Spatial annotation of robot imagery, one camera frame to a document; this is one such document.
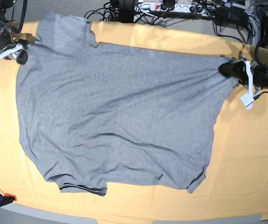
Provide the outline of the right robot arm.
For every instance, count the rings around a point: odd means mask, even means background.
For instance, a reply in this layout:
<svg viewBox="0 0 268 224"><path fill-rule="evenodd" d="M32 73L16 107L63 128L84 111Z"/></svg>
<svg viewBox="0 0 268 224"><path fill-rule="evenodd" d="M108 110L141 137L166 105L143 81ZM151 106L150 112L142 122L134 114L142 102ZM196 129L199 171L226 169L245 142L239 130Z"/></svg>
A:
<svg viewBox="0 0 268 224"><path fill-rule="evenodd" d="M15 3L15 0L0 0L0 60L6 58L24 65L28 60L28 42L24 39L14 41L12 34L21 33L28 2L23 1L18 27L13 25L13 19L8 20L5 17L7 9L13 8Z"/></svg>

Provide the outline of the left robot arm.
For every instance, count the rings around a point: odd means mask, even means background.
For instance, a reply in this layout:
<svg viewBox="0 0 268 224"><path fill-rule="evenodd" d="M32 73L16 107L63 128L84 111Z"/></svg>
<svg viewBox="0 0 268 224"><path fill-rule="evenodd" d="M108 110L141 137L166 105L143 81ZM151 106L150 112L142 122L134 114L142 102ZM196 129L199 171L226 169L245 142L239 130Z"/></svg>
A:
<svg viewBox="0 0 268 224"><path fill-rule="evenodd" d="M226 77L237 77L242 85L268 89L268 16L252 7L253 14L248 15L251 44L237 43L227 38L219 40L218 44L224 48L223 56L235 59L233 63L225 63L219 67L221 74Z"/></svg>

